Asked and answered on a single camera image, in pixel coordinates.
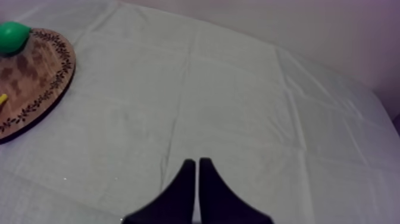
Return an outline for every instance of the floral pattern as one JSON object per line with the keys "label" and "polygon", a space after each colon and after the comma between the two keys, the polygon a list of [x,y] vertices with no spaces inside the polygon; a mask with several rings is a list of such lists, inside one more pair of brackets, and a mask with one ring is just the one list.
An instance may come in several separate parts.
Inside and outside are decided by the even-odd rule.
{"label": "floral pattern", "polygon": [[67,51],[67,47],[63,41],[60,40],[59,35],[54,35],[52,33],[45,33],[41,30],[31,30],[32,36],[39,38],[43,41],[52,42],[55,47],[55,51],[58,53],[61,62],[61,69],[56,72],[53,81],[50,83],[50,88],[47,89],[43,94],[33,101],[33,103],[28,104],[26,108],[23,108],[17,117],[7,118],[5,122],[0,124],[0,131],[3,133],[7,128],[11,127],[13,124],[18,124],[20,122],[25,122],[26,117],[30,112],[36,111],[40,105],[50,99],[50,96],[54,94],[54,90],[60,88],[60,84],[64,82],[65,74],[73,68],[72,62],[70,61],[71,55]]}

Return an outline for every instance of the yellow object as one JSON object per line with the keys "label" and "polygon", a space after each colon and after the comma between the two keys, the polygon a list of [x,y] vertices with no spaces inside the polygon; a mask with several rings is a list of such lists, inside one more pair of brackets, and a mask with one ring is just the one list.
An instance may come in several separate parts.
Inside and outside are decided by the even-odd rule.
{"label": "yellow object", "polygon": [[8,99],[7,94],[2,94],[0,96],[0,105],[3,104]]}

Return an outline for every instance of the white bedsheet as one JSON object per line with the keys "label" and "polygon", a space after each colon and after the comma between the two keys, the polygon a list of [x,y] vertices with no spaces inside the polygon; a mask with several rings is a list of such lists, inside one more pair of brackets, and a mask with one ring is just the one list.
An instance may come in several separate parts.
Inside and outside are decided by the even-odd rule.
{"label": "white bedsheet", "polygon": [[59,106],[0,146],[0,223],[120,223],[200,157],[276,224],[400,222],[400,140],[357,83],[135,5],[43,4],[19,19],[66,36],[77,67]]}

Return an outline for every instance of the wooden tray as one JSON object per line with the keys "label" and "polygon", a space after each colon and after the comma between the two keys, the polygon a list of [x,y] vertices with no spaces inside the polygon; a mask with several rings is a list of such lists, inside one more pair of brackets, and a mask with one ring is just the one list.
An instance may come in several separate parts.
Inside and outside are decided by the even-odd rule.
{"label": "wooden tray", "polygon": [[75,69],[71,44],[51,30],[32,29],[24,48],[0,56],[0,144],[42,120],[63,97]]}

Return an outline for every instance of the white wall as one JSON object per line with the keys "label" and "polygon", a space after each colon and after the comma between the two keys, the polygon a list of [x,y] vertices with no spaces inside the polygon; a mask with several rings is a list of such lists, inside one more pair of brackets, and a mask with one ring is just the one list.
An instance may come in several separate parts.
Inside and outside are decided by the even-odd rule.
{"label": "white wall", "polygon": [[400,113],[399,0],[125,0],[281,45],[362,81]]}

